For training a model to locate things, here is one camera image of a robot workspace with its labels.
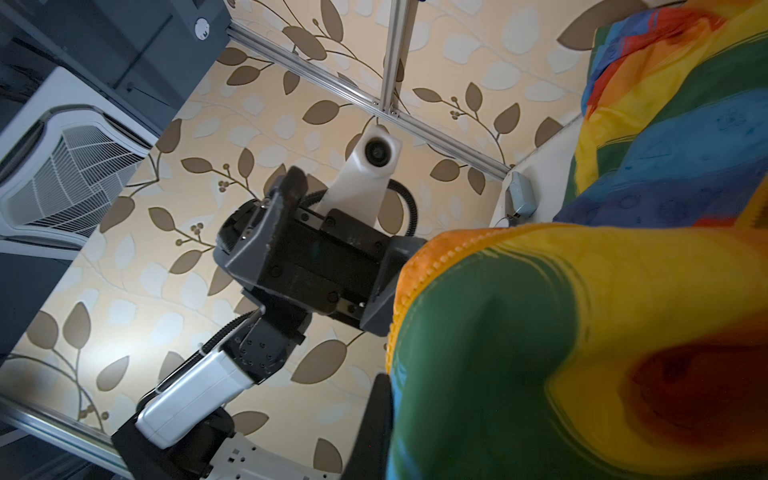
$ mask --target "gray cabinet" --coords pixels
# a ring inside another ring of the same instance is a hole
[[[0,0],[0,121],[61,65],[160,134],[226,46],[229,21],[221,0]]]

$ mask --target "rainbow-colored fabric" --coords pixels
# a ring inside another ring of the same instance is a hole
[[[768,0],[599,31],[584,112],[559,218],[603,227],[403,268],[387,478],[768,477]]]
[[[768,171],[768,2],[690,0],[595,42],[555,221],[733,225]]]

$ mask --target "wallpaper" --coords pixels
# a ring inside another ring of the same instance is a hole
[[[226,1],[234,21],[380,96],[389,0]],[[396,98],[404,111],[514,165],[578,116],[595,29],[667,3],[413,1]]]
[[[375,122],[231,44],[5,361],[0,389],[113,433],[158,379],[253,309],[213,261],[218,227],[291,165],[310,175],[310,190],[325,188]],[[500,182],[382,125],[403,142],[394,178],[416,199],[419,236],[488,226]],[[404,233],[407,223],[388,194],[377,227]],[[385,344],[315,316],[285,368],[227,410],[261,447],[341,472]]]

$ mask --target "white air vent grille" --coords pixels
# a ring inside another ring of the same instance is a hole
[[[51,156],[8,200],[9,220],[87,238],[141,160],[95,126],[65,129]]]

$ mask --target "black cable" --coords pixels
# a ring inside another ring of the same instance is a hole
[[[203,352],[203,355],[201,355],[200,352],[195,352],[188,359],[184,360],[184,363],[179,365],[177,369],[175,369],[169,376],[165,377],[165,379],[160,382],[154,389],[147,392],[143,397],[139,399],[138,403],[136,404],[136,411],[140,412],[143,410],[149,401],[157,396],[158,390],[163,392],[166,388],[173,385],[173,383],[176,382],[176,380],[178,380],[184,373],[191,369],[196,363],[201,361],[205,354],[209,353],[216,345],[218,345],[222,338],[240,326],[240,324],[243,323],[246,319],[250,318],[250,316],[253,315],[253,312],[240,315],[236,319],[229,322],[227,325],[221,327],[221,330],[216,332],[216,334],[212,336],[207,342],[205,342],[205,345],[200,348],[200,350]]]
[[[405,185],[401,184],[397,180],[389,179],[387,188],[397,193],[406,202],[408,207],[408,229],[406,230],[406,237],[413,237],[416,234],[416,225],[419,223],[419,209],[416,207],[416,200],[413,199],[411,192]],[[306,195],[301,199],[300,207],[309,208],[312,205],[320,202],[323,199],[323,195],[328,190],[318,190],[309,195]]]

